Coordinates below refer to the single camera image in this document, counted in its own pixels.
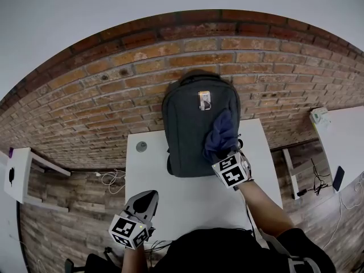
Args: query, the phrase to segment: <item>brick wall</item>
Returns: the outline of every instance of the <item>brick wall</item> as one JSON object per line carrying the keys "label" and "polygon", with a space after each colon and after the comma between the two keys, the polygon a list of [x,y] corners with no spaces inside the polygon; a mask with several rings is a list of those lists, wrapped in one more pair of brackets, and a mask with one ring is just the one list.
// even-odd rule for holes
{"label": "brick wall", "polygon": [[102,31],[36,68],[0,102],[0,149],[123,167],[128,134],[163,129],[167,85],[195,68],[233,82],[270,147],[315,138],[313,107],[364,103],[363,53],[337,36],[265,13],[185,11]]}

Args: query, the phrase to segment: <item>black sleeve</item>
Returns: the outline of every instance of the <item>black sleeve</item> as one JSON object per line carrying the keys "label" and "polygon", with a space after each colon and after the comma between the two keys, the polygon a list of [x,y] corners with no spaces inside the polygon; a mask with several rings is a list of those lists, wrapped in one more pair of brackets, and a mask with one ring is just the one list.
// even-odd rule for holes
{"label": "black sleeve", "polygon": [[277,240],[289,251],[291,256],[311,258],[320,268],[321,273],[336,272],[330,257],[316,246],[301,229],[285,231]]}

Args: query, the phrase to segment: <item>forearm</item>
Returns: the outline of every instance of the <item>forearm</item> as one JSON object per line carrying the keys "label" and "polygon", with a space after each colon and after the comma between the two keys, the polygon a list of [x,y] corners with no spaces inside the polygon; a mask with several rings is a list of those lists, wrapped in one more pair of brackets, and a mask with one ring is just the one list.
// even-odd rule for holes
{"label": "forearm", "polygon": [[244,195],[255,224],[266,234],[277,237],[295,227],[283,209],[276,205],[254,181],[241,183],[238,188]]}
{"label": "forearm", "polygon": [[148,266],[144,246],[136,250],[125,248],[122,273],[147,273]]}

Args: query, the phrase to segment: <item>black phone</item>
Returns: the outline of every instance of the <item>black phone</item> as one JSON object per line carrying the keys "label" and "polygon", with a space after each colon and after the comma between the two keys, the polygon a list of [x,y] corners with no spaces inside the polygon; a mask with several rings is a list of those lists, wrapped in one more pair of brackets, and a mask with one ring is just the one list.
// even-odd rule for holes
{"label": "black phone", "polygon": [[340,189],[341,182],[342,182],[342,178],[344,177],[344,173],[345,173],[344,169],[341,168],[341,166],[339,166],[337,168],[337,172],[336,172],[336,175],[335,175],[334,183],[332,184],[332,187],[336,191],[339,191],[339,189]]}

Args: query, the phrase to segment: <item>dark gray backpack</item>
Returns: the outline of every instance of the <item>dark gray backpack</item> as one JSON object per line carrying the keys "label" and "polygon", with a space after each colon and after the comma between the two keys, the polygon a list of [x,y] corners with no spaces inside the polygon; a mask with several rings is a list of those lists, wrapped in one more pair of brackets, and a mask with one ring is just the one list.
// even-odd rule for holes
{"label": "dark gray backpack", "polygon": [[[201,110],[199,92],[209,92],[210,105]],[[223,109],[231,111],[238,134],[240,100],[232,84],[219,75],[202,70],[188,72],[172,83],[162,104],[164,129],[169,146],[168,172],[177,177],[214,175],[202,155],[205,138]]]}

